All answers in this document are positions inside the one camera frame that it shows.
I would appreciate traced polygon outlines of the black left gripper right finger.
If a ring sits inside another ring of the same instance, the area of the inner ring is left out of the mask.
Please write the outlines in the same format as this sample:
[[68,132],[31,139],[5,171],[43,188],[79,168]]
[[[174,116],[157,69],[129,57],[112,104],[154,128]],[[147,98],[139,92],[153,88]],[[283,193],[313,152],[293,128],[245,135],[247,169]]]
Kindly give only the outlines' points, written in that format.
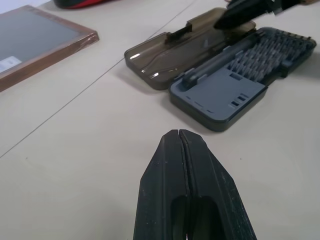
[[237,186],[204,139],[180,130],[190,214],[188,240],[258,240]]

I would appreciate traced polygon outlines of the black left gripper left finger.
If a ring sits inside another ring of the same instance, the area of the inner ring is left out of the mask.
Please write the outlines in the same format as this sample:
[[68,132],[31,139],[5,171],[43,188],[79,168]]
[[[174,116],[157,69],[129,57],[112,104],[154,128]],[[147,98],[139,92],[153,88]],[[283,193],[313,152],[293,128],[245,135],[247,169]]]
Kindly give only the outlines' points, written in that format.
[[188,177],[178,130],[170,130],[144,171],[138,192],[133,240],[186,240]]

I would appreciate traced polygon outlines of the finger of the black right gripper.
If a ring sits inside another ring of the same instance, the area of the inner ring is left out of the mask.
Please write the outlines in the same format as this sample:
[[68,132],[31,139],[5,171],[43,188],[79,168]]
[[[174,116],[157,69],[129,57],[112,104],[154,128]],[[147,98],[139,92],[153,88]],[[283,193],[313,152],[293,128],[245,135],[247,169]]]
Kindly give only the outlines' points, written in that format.
[[273,11],[273,0],[232,0],[214,24],[215,29],[233,29]]

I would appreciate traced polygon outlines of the grey screwdriver bit case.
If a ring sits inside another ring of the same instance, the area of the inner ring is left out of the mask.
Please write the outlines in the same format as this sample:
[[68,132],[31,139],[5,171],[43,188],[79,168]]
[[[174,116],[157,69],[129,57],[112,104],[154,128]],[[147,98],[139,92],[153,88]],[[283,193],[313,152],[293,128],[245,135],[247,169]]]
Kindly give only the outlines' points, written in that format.
[[[127,67],[209,130],[222,132],[257,104],[270,84],[307,60],[317,43],[311,37],[247,22],[232,30],[214,24],[225,12],[213,8],[175,32],[163,32],[124,53]],[[241,41],[255,43],[190,89],[183,77]]]

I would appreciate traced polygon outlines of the red and black object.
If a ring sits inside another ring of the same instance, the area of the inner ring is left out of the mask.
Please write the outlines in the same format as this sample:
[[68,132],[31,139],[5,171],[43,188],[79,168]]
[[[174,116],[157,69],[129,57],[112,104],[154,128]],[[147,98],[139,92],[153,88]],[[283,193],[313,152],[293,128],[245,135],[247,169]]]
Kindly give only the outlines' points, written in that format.
[[53,3],[60,9],[73,10],[93,7],[115,0],[52,0]]

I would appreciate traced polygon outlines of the wooden framed dark board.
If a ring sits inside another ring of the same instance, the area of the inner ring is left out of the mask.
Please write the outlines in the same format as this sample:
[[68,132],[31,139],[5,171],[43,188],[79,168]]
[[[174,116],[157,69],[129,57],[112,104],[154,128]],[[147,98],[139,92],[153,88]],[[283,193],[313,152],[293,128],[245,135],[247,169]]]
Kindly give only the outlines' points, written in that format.
[[0,14],[0,60],[22,63],[0,73],[0,92],[99,41],[90,28],[31,5]]

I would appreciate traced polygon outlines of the white label sticker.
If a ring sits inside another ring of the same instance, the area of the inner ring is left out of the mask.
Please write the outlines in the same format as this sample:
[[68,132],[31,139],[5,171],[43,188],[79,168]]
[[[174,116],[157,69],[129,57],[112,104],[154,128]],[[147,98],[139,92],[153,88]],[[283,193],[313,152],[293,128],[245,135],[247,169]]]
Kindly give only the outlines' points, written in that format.
[[9,56],[5,59],[0,60],[0,74],[21,64],[22,61],[15,56]]

